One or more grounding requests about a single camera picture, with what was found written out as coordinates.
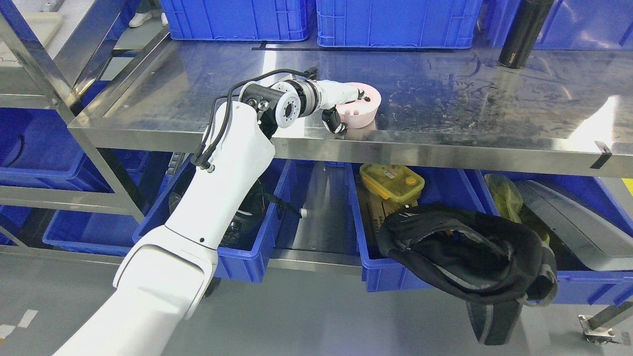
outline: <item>pink bowl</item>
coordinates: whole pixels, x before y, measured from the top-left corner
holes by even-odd
[[[346,83],[365,91],[365,96],[370,100],[356,100],[353,103],[336,106],[336,111],[341,116],[341,121],[346,122],[350,129],[359,129],[369,125],[376,117],[380,106],[380,93],[372,86],[363,83]]]

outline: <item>black cable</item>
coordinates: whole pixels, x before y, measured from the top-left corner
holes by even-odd
[[[227,97],[226,95],[220,95],[220,96],[217,96],[213,100],[213,106],[211,107],[211,113],[209,114],[209,122],[207,125],[208,129],[204,133],[204,137],[202,138],[202,141],[198,145],[196,152],[194,153],[194,156],[191,158],[191,163],[195,165],[196,165],[197,159],[202,155],[204,151],[204,147],[206,146],[206,140],[209,139],[209,135],[211,134],[211,125],[213,125],[213,117],[215,116],[215,106],[218,104],[218,101],[220,99],[225,99],[226,97]]]
[[[209,163],[209,158],[211,158],[211,155],[215,151],[215,148],[218,146],[218,144],[220,143],[220,140],[224,136],[224,133],[227,130],[227,126],[229,125],[229,120],[231,119],[232,98],[233,98],[233,92],[235,91],[235,89],[243,86],[244,84],[248,84],[249,82],[257,82],[257,81],[262,80],[264,78],[270,77],[271,75],[280,74],[280,73],[288,73],[288,74],[300,75],[302,77],[311,77],[311,78],[315,76],[315,71],[314,71],[313,68],[308,69],[305,72],[300,72],[299,70],[294,70],[294,69],[281,68],[281,69],[272,70],[272,71],[270,71],[268,73],[264,73],[262,75],[259,75],[259,76],[255,77],[255,78],[251,78],[251,79],[248,79],[248,80],[243,80],[243,81],[241,81],[241,82],[239,82],[237,84],[234,84],[229,89],[229,93],[226,95],[226,98],[227,98],[227,109],[224,112],[224,121],[222,122],[222,126],[220,127],[220,131],[219,131],[217,137],[206,148],[206,150],[204,150],[202,155],[200,155],[199,157],[197,157],[195,159],[195,162],[193,162],[193,164],[195,164],[198,167],[201,167],[203,169],[207,169],[207,168],[209,168],[211,166],[211,164]],[[211,115],[212,115],[212,117],[215,116],[215,111],[211,112]],[[201,146],[204,147],[205,144],[206,144],[206,140],[204,140],[201,143]]]

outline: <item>black tape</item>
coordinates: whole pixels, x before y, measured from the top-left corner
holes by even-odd
[[[602,154],[594,162],[594,164],[591,165],[590,168],[591,169],[600,169],[600,168],[602,168],[603,165],[605,165],[605,163],[609,160],[609,158],[611,158],[613,153],[611,153],[611,150],[609,149],[609,147],[607,147],[606,143],[604,143],[602,141],[595,141],[595,143],[596,143],[596,146],[600,149],[600,151],[602,151]]]

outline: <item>gray plastic item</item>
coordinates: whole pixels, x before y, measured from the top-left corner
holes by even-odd
[[[523,202],[592,270],[633,269],[633,238],[589,209],[534,181],[517,182]]]

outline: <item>steel table surface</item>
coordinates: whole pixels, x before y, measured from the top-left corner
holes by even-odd
[[[232,84],[318,67],[320,79],[378,89],[375,125],[334,135],[318,117],[300,120],[273,137],[280,158],[633,175],[633,53],[533,51],[521,70],[498,66],[498,55],[481,39],[396,51],[173,41],[164,31],[69,128],[97,147],[191,152]]]

